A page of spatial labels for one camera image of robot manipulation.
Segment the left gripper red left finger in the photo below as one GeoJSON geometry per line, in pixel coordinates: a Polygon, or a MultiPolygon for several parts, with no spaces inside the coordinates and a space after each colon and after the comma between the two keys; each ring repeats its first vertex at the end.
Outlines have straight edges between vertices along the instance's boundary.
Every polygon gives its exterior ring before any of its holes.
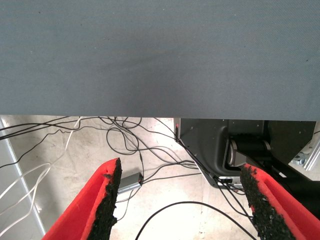
{"type": "Polygon", "coordinates": [[[44,240],[108,240],[122,176],[120,158],[94,172],[70,205],[44,235],[44,240]]]}

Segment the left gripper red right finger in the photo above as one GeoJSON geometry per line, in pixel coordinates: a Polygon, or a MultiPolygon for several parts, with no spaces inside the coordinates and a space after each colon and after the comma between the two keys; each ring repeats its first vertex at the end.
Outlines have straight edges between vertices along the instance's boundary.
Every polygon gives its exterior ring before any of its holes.
{"type": "Polygon", "coordinates": [[[260,239],[320,238],[320,220],[267,172],[246,163],[240,181],[260,239]]]}

